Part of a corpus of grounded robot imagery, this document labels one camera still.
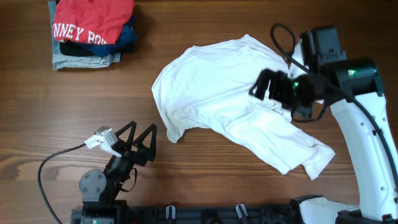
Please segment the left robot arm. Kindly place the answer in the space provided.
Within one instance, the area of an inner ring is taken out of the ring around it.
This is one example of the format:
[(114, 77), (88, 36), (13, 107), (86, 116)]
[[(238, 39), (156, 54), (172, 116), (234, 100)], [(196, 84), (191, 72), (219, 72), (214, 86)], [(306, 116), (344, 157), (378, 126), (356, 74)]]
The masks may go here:
[(93, 169), (84, 173), (79, 182), (83, 207), (74, 211), (72, 223), (137, 223), (137, 215), (125, 200), (116, 197), (129, 192), (123, 187), (136, 172), (156, 157), (157, 126), (150, 125), (135, 137), (137, 123), (131, 121), (118, 131), (102, 126), (85, 141), (88, 148), (96, 146), (111, 155), (104, 170)]

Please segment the white t-shirt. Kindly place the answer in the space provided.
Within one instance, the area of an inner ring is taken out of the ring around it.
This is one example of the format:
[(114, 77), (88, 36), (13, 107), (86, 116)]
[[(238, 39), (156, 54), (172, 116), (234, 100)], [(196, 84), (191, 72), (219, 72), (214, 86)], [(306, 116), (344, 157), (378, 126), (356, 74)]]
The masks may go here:
[(300, 75), (296, 66), (249, 35), (187, 49), (152, 86), (167, 137), (175, 143), (188, 129), (212, 129), (281, 174), (303, 166), (316, 179), (335, 152), (295, 127), (278, 101), (249, 94), (265, 69)]

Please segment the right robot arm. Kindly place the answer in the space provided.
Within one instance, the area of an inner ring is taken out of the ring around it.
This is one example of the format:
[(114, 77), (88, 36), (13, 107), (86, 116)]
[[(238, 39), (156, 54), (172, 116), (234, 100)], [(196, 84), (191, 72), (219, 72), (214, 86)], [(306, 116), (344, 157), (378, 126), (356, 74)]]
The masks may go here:
[(294, 198), (287, 205), (262, 209), (266, 223), (396, 223), (397, 149), (390, 131), (385, 87), (370, 58), (348, 59), (336, 27), (301, 33), (292, 42), (302, 61), (285, 58), (302, 70), (297, 78), (264, 70), (249, 94), (270, 98), (290, 111), (298, 123), (313, 121), (312, 106), (322, 100), (343, 133), (356, 174), (359, 205), (327, 200), (321, 195)]

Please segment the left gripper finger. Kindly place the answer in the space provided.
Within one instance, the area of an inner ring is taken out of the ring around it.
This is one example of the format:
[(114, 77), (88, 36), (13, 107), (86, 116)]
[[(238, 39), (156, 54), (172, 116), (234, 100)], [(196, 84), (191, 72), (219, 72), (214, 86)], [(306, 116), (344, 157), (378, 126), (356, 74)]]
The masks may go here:
[(151, 124), (134, 141), (137, 154), (146, 161), (154, 161), (157, 152), (157, 126)]
[(136, 132), (137, 123), (135, 121), (129, 122), (127, 125), (123, 126), (121, 129), (115, 132), (118, 138), (119, 148), (131, 149), (134, 135)]

